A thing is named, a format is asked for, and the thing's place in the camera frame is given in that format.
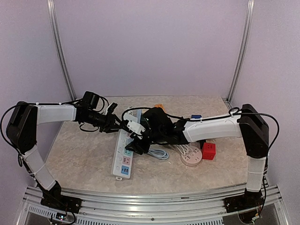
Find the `white power strip blue USB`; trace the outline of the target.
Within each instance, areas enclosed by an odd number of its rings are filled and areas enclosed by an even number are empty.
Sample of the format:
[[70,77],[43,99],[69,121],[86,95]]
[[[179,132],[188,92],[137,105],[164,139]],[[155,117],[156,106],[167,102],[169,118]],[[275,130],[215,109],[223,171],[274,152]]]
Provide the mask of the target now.
[[131,177],[133,152],[125,149],[131,142],[129,133],[124,130],[118,132],[111,172],[116,180],[130,179]]

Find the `white round socket base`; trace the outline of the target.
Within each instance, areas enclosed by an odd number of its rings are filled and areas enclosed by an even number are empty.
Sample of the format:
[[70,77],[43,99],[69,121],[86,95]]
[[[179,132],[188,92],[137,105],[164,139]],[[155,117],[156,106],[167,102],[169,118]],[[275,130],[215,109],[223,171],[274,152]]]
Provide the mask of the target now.
[[181,155],[180,159],[184,165],[194,167],[200,164],[202,157],[202,151],[199,148],[192,146],[189,148],[189,153]]

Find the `red cube socket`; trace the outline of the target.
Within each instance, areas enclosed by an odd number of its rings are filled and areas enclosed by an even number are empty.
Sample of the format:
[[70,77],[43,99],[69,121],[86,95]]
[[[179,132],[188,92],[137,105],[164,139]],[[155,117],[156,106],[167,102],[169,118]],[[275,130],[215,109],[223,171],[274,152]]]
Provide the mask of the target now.
[[205,142],[202,147],[202,158],[205,160],[213,160],[216,155],[216,145],[214,143]]

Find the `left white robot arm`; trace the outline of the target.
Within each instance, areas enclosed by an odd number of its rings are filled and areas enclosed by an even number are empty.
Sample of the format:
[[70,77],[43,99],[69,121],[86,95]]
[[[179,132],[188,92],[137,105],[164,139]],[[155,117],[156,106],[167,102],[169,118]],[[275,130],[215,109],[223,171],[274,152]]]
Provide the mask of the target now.
[[125,126],[115,114],[117,104],[108,105],[104,113],[96,111],[99,100],[104,97],[87,91],[84,96],[67,103],[27,103],[20,101],[12,106],[13,112],[6,131],[1,131],[4,141],[18,153],[19,165],[26,165],[30,175],[37,181],[43,196],[53,207],[62,208],[66,199],[59,183],[48,171],[37,148],[37,126],[45,123],[74,121],[90,124],[99,132],[113,133]]

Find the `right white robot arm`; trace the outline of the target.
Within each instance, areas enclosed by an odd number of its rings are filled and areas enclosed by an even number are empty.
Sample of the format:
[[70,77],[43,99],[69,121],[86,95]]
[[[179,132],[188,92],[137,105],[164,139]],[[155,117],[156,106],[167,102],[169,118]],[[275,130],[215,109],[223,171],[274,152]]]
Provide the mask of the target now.
[[148,108],[142,123],[122,119],[124,129],[133,139],[125,148],[139,155],[147,153],[152,144],[186,145],[200,140],[241,137],[248,156],[246,189],[240,204],[250,208],[261,196],[261,185],[267,158],[273,143],[269,140],[269,125],[263,119],[273,116],[259,113],[250,104],[232,108],[227,114],[208,118],[183,118],[167,114],[162,108]]

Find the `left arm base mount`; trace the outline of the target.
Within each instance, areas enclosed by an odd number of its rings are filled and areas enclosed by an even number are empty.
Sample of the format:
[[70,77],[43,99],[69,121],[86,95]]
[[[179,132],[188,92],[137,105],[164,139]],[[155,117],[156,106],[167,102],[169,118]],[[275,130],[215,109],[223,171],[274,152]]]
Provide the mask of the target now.
[[65,195],[62,195],[61,198],[55,198],[50,195],[43,196],[40,203],[41,205],[47,206],[52,209],[79,213],[82,199]]

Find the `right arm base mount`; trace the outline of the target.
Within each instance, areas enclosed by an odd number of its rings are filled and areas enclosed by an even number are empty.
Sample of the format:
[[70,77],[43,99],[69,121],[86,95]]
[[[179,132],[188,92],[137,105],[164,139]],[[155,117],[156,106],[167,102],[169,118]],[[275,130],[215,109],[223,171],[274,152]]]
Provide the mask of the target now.
[[224,199],[224,205],[227,213],[242,211],[263,205],[264,198],[259,197],[249,197],[245,195],[238,195],[233,197],[228,197]]

